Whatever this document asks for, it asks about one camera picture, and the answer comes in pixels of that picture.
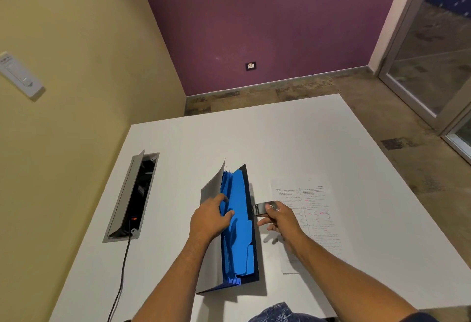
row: diagram on paper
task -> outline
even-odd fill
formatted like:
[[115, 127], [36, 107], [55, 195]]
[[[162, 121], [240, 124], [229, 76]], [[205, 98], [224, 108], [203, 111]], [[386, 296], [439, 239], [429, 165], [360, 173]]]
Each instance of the diagram on paper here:
[[[273, 200], [290, 207], [303, 232], [332, 254], [346, 260], [347, 238], [340, 224], [333, 194], [320, 177], [273, 179]], [[283, 273], [297, 273], [297, 259], [282, 254]]]

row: black cable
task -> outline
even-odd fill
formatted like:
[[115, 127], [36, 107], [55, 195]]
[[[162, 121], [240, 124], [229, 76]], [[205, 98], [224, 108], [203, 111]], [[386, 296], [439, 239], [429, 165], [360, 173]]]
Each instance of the black cable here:
[[129, 239], [128, 239], [128, 246], [126, 247], [126, 252], [124, 253], [124, 260], [122, 261], [122, 269], [121, 269], [121, 283], [119, 286], [118, 294], [116, 295], [115, 301], [113, 302], [113, 307], [111, 307], [110, 314], [108, 316], [108, 322], [111, 321], [111, 316], [113, 314], [113, 311], [115, 310], [115, 307], [118, 305], [116, 304], [116, 301], [118, 301], [119, 296], [121, 295], [122, 292], [122, 287], [124, 284], [124, 265], [126, 265], [126, 257], [128, 256], [128, 250], [129, 250], [129, 244], [131, 243], [131, 220], [129, 220]]

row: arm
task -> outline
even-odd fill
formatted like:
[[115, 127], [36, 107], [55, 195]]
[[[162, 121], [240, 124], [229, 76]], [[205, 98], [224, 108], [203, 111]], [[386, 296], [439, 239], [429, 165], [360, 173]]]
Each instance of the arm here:
[[222, 217], [219, 194], [195, 210], [190, 222], [190, 236], [165, 276], [139, 309], [133, 322], [187, 322], [191, 317], [196, 283], [209, 243], [229, 226], [233, 211]]
[[258, 225], [280, 232], [343, 322], [399, 322], [417, 310], [373, 277], [329, 253], [301, 230], [292, 210], [267, 204], [268, 217]]

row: white table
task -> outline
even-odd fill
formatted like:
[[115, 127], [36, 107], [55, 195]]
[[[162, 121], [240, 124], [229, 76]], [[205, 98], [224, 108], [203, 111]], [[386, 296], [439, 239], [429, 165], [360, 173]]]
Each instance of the white table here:
[[[127, 242], [102, 239], [130, 159], [143, 149], [160, 157], [115, 322], [132, 318], [179, 254], [200, 190], [224, 159], [232, 170], [247, 164], [256, 202], [271, 200], [271, 178], [327, 175], [358, 268], [417, 308], [471, 304], [470, 269], [336, 94], [133, 125], [50, 321], [106, 321]], [[281, 273], [273, 236], [260, 234], [261, 281], [196, 296], [192, 321], [243, 322], [281, 301], [334, 315], [308, 276]]]

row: hand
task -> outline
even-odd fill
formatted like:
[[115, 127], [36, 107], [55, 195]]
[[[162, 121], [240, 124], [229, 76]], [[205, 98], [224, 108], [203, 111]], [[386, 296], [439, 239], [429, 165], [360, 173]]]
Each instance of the hand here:
[[294, 244], [306, 236], [299, 226], [298, 220], [291, 208], [282, 202], [276, 201], [278, 211], [274, 210], [268, 203], [265, 205], [268, 216], [257, 222], [258, 226], [270, 224], [267, 230], [281, 233], [283, 240], [288, 245], [288, 250], [294, 252]]
[[218, 194], [214, 198], [205, 200], [193, 213], [190, 221], [190, 239], [209, 245], [209, 243], [224, 229], [229, 227], [234, 211], [230, 210], [221, 216], [219, 205], [226, 198]]

